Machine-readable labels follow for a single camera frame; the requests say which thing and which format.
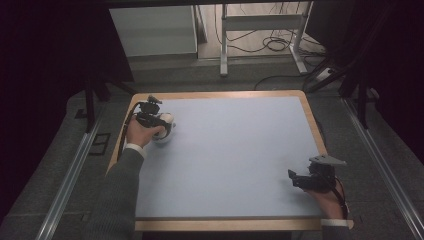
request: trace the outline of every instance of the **cable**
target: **cable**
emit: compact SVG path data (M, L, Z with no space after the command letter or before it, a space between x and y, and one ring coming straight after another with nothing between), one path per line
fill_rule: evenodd
M323 67L325 67L325 66L327 66L327 64L328 64L328 62L330 61L330 57L326 57L322 62L320 62L319 64L318 64L318 66L316 66L315 67L315 69L314 69L314 71L315 72L318 72L319 70L322 70L322 68ZM304 82L303 82L303 85L302 85L302 91L305 91L306 90L306 86L308 86L308 84L310 83L310 82L312 82L314 80L314 78L313 78L313 76L312 76L312 74L311 75L309 75L305 80L304 80Z
M118 160L119 160L119 157L121 156L121 154L122 154L122 150L123 150L123 148L124 148L124 142L125 142L125 137L126 137L126 135L127 135L127 128L128 128L128 124L130 123L130 121L131 121L131 118L132 118L132 116L134 115L134 111L135 111L135 109L137 108L137 106L139 106L140 105L140 103L136 103L133 107L132 107L132 109L130 110L130 112L128 113L128 115L127 115L127 118L125 119L125 122L124 122L124 126L122 126L122 132L121 132L121 139L119 140L119 148L118 148Z
M300 2L297 2L296 14L297 14L297 11L299 11L299 6L300 6Z
M271 10L269 10L269 13L268 13L268 14L271 14L272 10L273 10L275 7L277 7L277 3L274 3L274 6L271 8Z
M326 140L326 137L325 137L325 134L324 134L322 123L320 121L318 121L318 119L315 117L315 114L314 113L312 113L312 116L314 117L314 120L317 123L319 133L321 134L322 141L324 142L324 146L326 146L327 145L327 143L326 143L327 140Z
M322 60L318 64L318 66L316 68L314 68L314 70L312 70L310 73L307 73L307 74L303 74L303 75L275 75L275 76L269 76L269 77L263 78L263 79L261 79L259 82L257 82L255 84L255 86L253 87L253 91L257 91L257 87L258 87L259 84L261 84L264 81L266 81L268 79L271 79L271 78L277 78L277 77L279 77L279 78L284 78L284 77L306 77L306 79L305 79L305 81L306 81L310 76L312 76L318 70L320 70L320 66L321 65L325 65L328 61L329 61L329 58L328 57L324 58L324 60Z
M314 41L308 40L308 39L306 39L306 38L304 38L304 37L302 38L302 40L303 40L303 41L310 42L310 43L313 43L313 44L316 44L316 45L323 46L321 43L318 43L318 42L314 42Z
M280 10L279 10L279 13L281 13L282 11L283 11L283 4L281 4L281 7L280 7ZM219 38L219 34L218 34L218 28L217 28L217 22L216 22L216 5L214 6L214 22L215 22L215 34L216 34L216 38L218 39L218 42L220 43L220 44L222 44L222 42L221 42L221 40L220 40L220 38ZM252 33L254 33L254 32L257 32L257 30L254 30L254 31L251 31L251 32L248 32L248 33L246 33L246 34L244 34L244 35L242 35L242 36L239 36L239 37L237 37L237 38L234 38L234 39L229 39L228 37L226 37L226 39L228 40L228 41L235 41L235 40L238 40L238 39L241 39L241 38L243 38L243 37L246 37L246 36L248 36L248 35L250 35L250 34L252 34ZM262 40L262 45L263 45L263 47L262 48L259 48L259 49L256 49L256 50L246 50L246 49L242 49L242 48L240 48L240 47L237 47L237 46L234 46L234 45L227 45L227 47L229 47L229 48L235 48L235 49L237 49L237 50L240 50L240 51L243 51L243 52L247 52L247 53L255 53L255 52L259 52L259 51L262 51L262 50L264 50L265 48L268 48L269 50L271 50L271 51L273 51L273 52L281 52L281 51L284 51L285 49L287 49L289 46L290 46L290 44L291 44L291 42L292 42L292 40L293 40L293 32L291 31L291 37L290 37L290 40L289 41L287 41L286 39L284 39L284 38L280 38L280 37L273 37L272 35L273 35L273 33L275 32L275 30L273 30L272 32L271 32L271 35L269 36L269 37L266 37L266 38L264 38L263 40ZM280 48L280 49L278 49L278 48L274 48L274 47L271 47L271 44L275 44L275 43L277 43L277 44L283 44L283 47L282 48Z
M289 5L290 5L290 2L287 2L287 6L286 6L286 14L287 14L287 9L289 9Z
M240 10L244 13L244 15L247 15L247 14L244 12L243 8L241 8L241 3L240 3Z
M314 56L314 55L311 55L311 56L303 56L303 61L304 61L306 64L308 64L309 66L311 66L311 67L316 67L316 66L318 66L319 64L312 64L312 63L308 62L308 60L306 60L306 58L310 58L310 57L319 57L319 56Z

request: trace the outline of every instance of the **metal frame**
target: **metal frame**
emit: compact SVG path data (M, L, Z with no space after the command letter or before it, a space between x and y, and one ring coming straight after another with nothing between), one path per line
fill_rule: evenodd
M341 101L345 105L353 125L364 142L371 159L380 172L387 189L399 207L399 210L411 229L412 234L414 234L415 239L424 239L424 223L419 212L415 208L407 193L403 190L403 187L398 182L390 166L387 164L386 159L380 152L380 149L375 143L371 133L364 128L358 118L356 118L357 112L355 106L349 100L342 99Z
M65 210L66 204L68 203L69 197L71 196L72 190L74 189L75 183L77 182L78 176L81 172L82 166L84 165L88 151L90 150L91 144L97 133L97 130L102 119L104 104L100 105L100 109L97 113L97 120L94 123L91 132L84 134L81 143L75 153L74 159L63 178L62 185L60 186L55 199L53 200L50 209L44 218L44 222L37 234L37 240L52 239L56 231L57 225L62 217L63 211Z
M299 55L299 44L305 31L310 8L311 2L308 2L302 14L227 16L226 4L222 4L221 76L228 75L227 31L248 30L297 29L294 43L290 44L289 48L300 74L307 73L305 64Z

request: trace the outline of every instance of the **human hand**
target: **human hand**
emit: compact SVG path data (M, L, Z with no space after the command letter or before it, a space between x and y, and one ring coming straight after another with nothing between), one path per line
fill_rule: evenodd
M325 213L328 219L344 219L339 200L332 191L322 193L313 190L302 190L311 195L317 201L321 210ZM336 181L336 190L344 198L343 188L339 181Z
M133 143L143 148L152 140L153 135L162 131L165 131L165 127L163 126L153 128L143 127L136 120L135 116L133 116L128 124L127 143Z

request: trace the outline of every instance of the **black device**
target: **black device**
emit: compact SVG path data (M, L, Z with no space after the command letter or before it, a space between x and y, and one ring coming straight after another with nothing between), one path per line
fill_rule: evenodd
M155 136L153 136L154 140L161 140L166 137L171 132L171 129L173 127L172 122L167 122L163 119L161 119L161 114L159 113L160 107L158 104L162 104L162 101L158 100L157 98L153 97L152 95L149 95L147 98L147 102L138 102L133 106L131 111L128 113L128 116L125 120L122 134L121 134L121 140L119 144L119 150L118 150L118 159L121 156L122 148L125 141L125 135L127 132L128 124L131 121L131 118L135 115L136 120L144 127L151 128L156 126L164 126L166 130L165 136L159 136L159 133L157 133ZM134 114L134 111L137 107L140 107L140 112Z
M137 113L136 119L141 125L147 128L164 126L167 132L170 132L172 124L162 120L160 115L158 115L160 110L158 104L162 104L162 101L149 95L147 102L140 102L138 104L141 111Z
M309 176L300 176L294 171L288 170L289 178L292 179L293 186L322 193L332 191L339 200L340 207L343 211L343 217L347 219L348 208L344 192L342 192L343 195L341 195L336 189L337 181L339 180L336 177L336 170L334 168L334 166L346 166L347 163L328 155L312 157L309 158L309 161L311 161L308 167Z

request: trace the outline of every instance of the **black curtain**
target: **black curtain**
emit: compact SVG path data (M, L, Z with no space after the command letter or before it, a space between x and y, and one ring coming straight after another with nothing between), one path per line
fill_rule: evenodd
M424 1L398 1L364 65L377 110L424 163L423 11Z
M1 1L0 8L3 218L51 144L68 99L85 89L85 79L133 77L107 8L46 0Z

